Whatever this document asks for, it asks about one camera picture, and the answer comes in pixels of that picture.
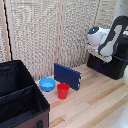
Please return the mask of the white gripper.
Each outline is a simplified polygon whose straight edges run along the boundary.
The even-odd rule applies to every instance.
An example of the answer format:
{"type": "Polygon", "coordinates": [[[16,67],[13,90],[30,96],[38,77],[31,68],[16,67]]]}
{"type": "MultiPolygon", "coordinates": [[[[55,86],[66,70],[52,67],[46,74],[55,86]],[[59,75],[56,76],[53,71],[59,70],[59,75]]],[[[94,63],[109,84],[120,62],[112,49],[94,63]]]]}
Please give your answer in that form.
{"type": "Polygon", "coordinates": [[[87,51],[89,53],[91,53],[93,56],[103,60],[106,63],[109,63],[110,61],[112,61],[112,56],[104,56],[102,54],[98,53],[98,49],[92,49],[90,45],[87,45],[86,47],[87,51]]]}

